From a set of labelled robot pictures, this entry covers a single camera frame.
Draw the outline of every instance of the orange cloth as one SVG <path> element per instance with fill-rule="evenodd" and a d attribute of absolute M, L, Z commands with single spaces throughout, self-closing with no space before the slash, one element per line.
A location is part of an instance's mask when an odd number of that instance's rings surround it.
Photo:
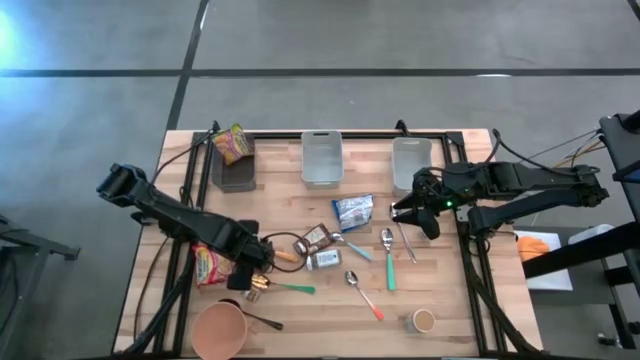
<path fill-rule="evenodd" d="M 522 236 L 518 239 L 518 253 L 520 259 L 524 262 L 531 260 L 540 255 L 544 255 L 549 252 L 549 245 L 544 241 L 531 236 Z"/>

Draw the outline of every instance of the spoon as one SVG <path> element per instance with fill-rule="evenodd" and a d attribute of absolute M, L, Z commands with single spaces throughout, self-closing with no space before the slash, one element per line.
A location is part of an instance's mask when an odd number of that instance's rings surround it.
<path fill-rule="evenodd" d="M 353 250 L 355 250 L 358 254 L 362 255 L 365 259 L 369 260 L 369 261 L 373 261 L 373 257 L 371 257 L 371 255 L 369 255 L 368 252 L 362 250 L 361 248 L 353 245 L 352 243 L 348 242 L 347 240 L 345 240 L 342 237 L 342 234 L 339 233 L 331 233 L 331 239 L 334 241 L 342 241 L 343 243 L 349 245 L 350 248 L 352 248 Z"/>
<path fill-rule="evenodd" d="M 393 274 L 393 259 L 391 258 L 391 243 L 393 242 L 393 233 L 391 229 L 382 229 L 380 233 L 382 238 L 382 245 L 387 249 L 387 288 L 389 291 L 396 289 L 396 277 Z"/>
<path fill-rule="evenodd" d="M 254 318 L 254 319 L 256 319 L 256 320 L 260 320 L 260 321 L 262 321 L 263 323 L 265 323 L 265 324 L 267 324 L 267 325 L 271 326 L 272 328 L 274 328 L 274 329 L 276 329 L 276 330 L 280 330 L 280 331 L 282 331 L 282 329 L 284 329 L 284 325 L 282 325 L 282 323 L 279 323 L 279 322 L 277 322 L 277 321 L 273 321 L 273 320 L 269 320 L 269 319 L 264 319 L 264 318 L 261 318 L 261 317 L 259 317 L 259 316 L 255 316 L 255 315 L 253 315 L 253 314 L 249 314 L 248 312 L 246 312 L 246 311 L 242 310 L 242 308 L 240 307 L 240 304 L 239 304 L 237 301 L 233 300 L 233 299 L 222 299 L 222 300 L 220 300 L 220 302 L 226 302 L 226 303 L 229 303 L 229 304 L 231 304 L 231 305 L 233 305 L 233 306 L 237 307 L 238 309 L 240 309 L 240 311 L 242 311 L 242 313 L 243 313 L 243 314 L 245 314 L 245 315 L 247 315 L 247 316 L 250 316 L 250 317 L 252 317 L 252 318 Z"/>
<path fill-rule="evenodd" d="M 396 203 L 391 203 L 391 205 L 389 205 L 389 216 L 391 216 L 391 219 L 393 219 L 394 217 L 396 217 L 396 215 L 398 215 L 398 210 L 393 208 L 393 205 L 395 205 Z M 404 240 L 404 246 L 407 248 L 407 252 L 409 253 L 409 257 L 411 258 L 411 262 L 412 263 L 417 263 L 416 261 L 416 255 L 413 253 L 413 249 L 411 248 L 411 244 L 409 243 L 409 240 L 407 240 L 407 234 L 404 233 L 404 228 L 402 227 L 402 223 L 397 223 L 398 227 L 400 228 L 400 233 L 402 234 L 402 240 Z"/>
<path fill-rule="evenodd" d="M 358 277 L 356 276 L 356 273 L 349 270 L 344 273 L 344 277 L 347 280 L 347 284 L 358 289 L 362 297 L 367 301 L 367 304 L 369 304 L 369 307 L 371 308 L 371 310 L 373 310 L 373 313 L 376 315 L 376 318 L 378 318 L 378 320 L 384 319 L 384 315 L 382 315 L 382 311 L 380 311 L 380 309 L 378 309 L 375 305 L 373 305 L 373 303 L 371 302 L 371 300 L 369 300 L 367 295 L 365 295 L 364 292 L 360 290 L 360 288 L 358 287 Z"/>

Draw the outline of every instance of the spoon with teal handle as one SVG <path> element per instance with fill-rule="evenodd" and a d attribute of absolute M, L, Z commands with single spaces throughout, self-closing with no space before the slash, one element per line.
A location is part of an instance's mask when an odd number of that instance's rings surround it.
<path fill-rule="evenodd" d="M 368 252 L 362 250 L 361 248 L 353 245 L 352 243 L 348 242 L 347 240 L 345 240 L 342 237 L 342 234 L 339 233 L 331 233 L 331 239 L 333 239 L 334 241 L 342 241 L 343 243 L 349 245 L 350 248 L 352 248 L 353 250 L 355 250 L 355 252 L 357 252 L 358 254 L 360 254 L 362 257 L 364 257 L 365 259 L 369 260 L 369 261 L 373 261 L 373 257 L 371 255 L 369 255 Z"/>
<path fill-rule="evenodd" d="M 389 291 L 396 290 L 396 277 L 393 272 L 393 259 L 391 258 L 391 243 L 393 242 L 393 233 L 391 229 L 385 228 L 380 233 L 382 245 L 387 249 L 387 288 Z"/>

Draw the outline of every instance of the small cup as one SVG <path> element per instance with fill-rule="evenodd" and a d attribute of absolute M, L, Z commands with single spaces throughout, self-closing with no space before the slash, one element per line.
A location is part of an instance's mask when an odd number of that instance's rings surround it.
<path fill-rule="evenodd" d="M 436 327 L 436 317 L 427 309 L 418 309 L 404 320 L 404 328 L 409 333 L 426 334 Z"/>

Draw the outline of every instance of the clear plastic bin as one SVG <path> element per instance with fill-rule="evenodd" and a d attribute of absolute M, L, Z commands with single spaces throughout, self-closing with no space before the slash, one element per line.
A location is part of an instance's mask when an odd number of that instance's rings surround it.
<path fill-rule="evenodd" d="M 393 139 L 391 153 L 393 195 L 409 194 L 413 184 L 413 174 L 427 166 L 431 166 L 431 140 L 411 137 Z"/>
<path fill-rule="evenodd" d="M 335 130 L 302 133 L 302 181 L 308 189 L 333 189 L 344 177 L 342 135 Z"/>

